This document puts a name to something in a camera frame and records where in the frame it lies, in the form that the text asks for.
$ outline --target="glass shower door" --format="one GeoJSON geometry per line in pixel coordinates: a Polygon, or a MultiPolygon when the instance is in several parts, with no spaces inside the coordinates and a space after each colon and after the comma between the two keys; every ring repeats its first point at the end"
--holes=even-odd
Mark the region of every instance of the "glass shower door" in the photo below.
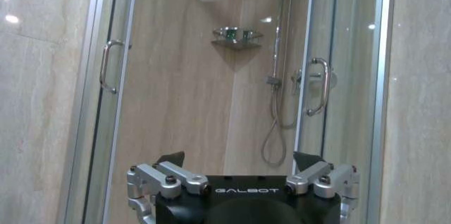
{"type": "Polygon", "coordinates": [[[296,149],[355,165],[367,223],[381,0],[309,0],[296,149]]]}
{"type": "Polygon", "coordinates": [[[92,157],[86,184],[85,205],[82,211],[84,223],[104,223],[104,211],[108,209],[108,187],[110,180],[110,161],[114,159],[112,151],[117,138],[117,123],[120,112],[122,74],[126,54],[130,47],[129,32],[133,12],[133,0],[104,0],[101,18],[108,21],[98,31],[101,49],[100,65],[100,94],[94,137],[92,143],[92,157]]]}
{"type": "Polygon", "coordinates": [[[295,149],[321,154],[325,105],[331,91],[335,0],[309,0],[295,149]]]}

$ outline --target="screw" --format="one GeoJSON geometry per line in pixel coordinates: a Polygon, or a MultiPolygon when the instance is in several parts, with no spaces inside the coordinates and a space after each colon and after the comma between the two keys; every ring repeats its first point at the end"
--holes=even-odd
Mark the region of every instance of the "screw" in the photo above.
{"type": "Polygon", "coordinates": [[[331,184],[331,178],[328,175],[324,175],[319,178],[319,181],[324,184],[331,184]]]}
{"type": "Polygon", "coordinates": [[[167,176],[165,178],[167,184],[175,184],[177,182],[177,179],[173,175],[167,176]]]}
{"type": "Polygon", "coordinates": [[[289,185],[285,185],[283,190],[284,190],[284,193],[287,193],[288,195],[295,194],[295,189],[289,185]]]}
{"type": "Polygon", "coordinates": [[[205,196],[211,193],[211,186],[208,184],[204,185],[204,187],[200,190],[200,195],[205,196]]]}

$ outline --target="glass panel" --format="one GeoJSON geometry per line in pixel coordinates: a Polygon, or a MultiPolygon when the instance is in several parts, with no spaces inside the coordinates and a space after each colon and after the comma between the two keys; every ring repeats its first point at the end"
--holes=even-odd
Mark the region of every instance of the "glass panel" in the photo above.
{"type": "Polygon", "coordinates": [[[329,62],[331,38],[333,25],[335,0],[311,1],[311,22],[307,48],[304,100],[300,127],[300,150],[308,154],[321,154],[324,111],[308,116],[307,110],[320,105],[323,91],[323,68],[311,64],[312,58],[321,58],[329,62]]]}
{"type": "MultiPolygon", "coordinates": [[[[130,0],[104,1],[105,10],[109,9],[110,11],[110,13],[106,13],[104,17],[109,19],[109,28],[106,32],[106,40],[104,42],[98,42],[98,47],[102,48],[109,40],[117,40],[117,43],[120,43],[126,39],[129,6],[130,0]]],[[[122,54],[124,47],[121,44],[110,46],[105,82],[114,88],[118,86],[122,54]]],[[[116,112],[117,94],[106,91],[105,88],[101,88],[92,144],[93,154],[90,159],[89,181],[86,186],[86,201],[84,207],[85,223],[101,223],[102,221],[102,211],[100,211],[100,209],[102,209],[105,204],[108,167],[114,134],[116,112]]]]}
{"type": "Polygon", "coordinates": [[[336,0],[331,64],[337,81],[327,106],[323,157],[359,168],[360,195],[352,223],[367,219],[379,54],[376,11],[376,0],[336,0]]]}
{"type": "Polygon", "coordinates": [[[379,20],[376,0],[312,0],[308,58],[324,58],[332,67],[324,112],[305,114],[319,103],[320,72],[307,64],[301,123],[301,152],[320,154],[335,164],[360,171],[359,206],[351,223],[367,221],[368,179],[373,127],[375,73],[379,20]]]}

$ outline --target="metal bracket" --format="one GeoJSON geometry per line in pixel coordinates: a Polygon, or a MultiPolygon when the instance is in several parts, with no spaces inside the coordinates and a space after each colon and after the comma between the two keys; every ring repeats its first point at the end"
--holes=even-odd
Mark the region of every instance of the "metal bracket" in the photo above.
{"type": "Polygon", "coordinates": [[[360,175],[353,166],[343,164],[332,172],[315,180],[316,196],[329,199],[337,193],[349,199],[359,197],[360,175]]]}
{"type": "Polygon", "coordinates": [[[317,162],[300,173],[287,177],[285,190],[289,194],[301,195],[308,191],[308,186],[323,175],[331,172],[327,162],[317,162]]]}
{"type": "Polygon", "coordinates": [[[167,199],[176,198],[181,193],[181,182],[167,176],[146,164],[130,167],[126,172],[128,206],[136,211],[142,224],[154,224],[152,203],[146,198],[157,193],[167,199]]]}
{"type": "Polygon", "coordinates": [[[204,175],[193,174],[171,162],[160,162],[156,169],[167,175],[173,175],[185,187],[189,194],[204,195],[209,193],[208,179],[204,175]]]}

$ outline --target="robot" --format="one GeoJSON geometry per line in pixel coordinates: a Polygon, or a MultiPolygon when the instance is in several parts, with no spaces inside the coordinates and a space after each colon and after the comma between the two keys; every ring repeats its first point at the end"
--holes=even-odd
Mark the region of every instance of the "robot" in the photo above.
{"type": "Polygon", "coordinates": [[[195,174],[184,153],[164,155],[126,172],[128,205],[142,224],[348,223],[359,196],[353,166],[333,168],[319,156],[295,152],[291,176],[195,174]]]}

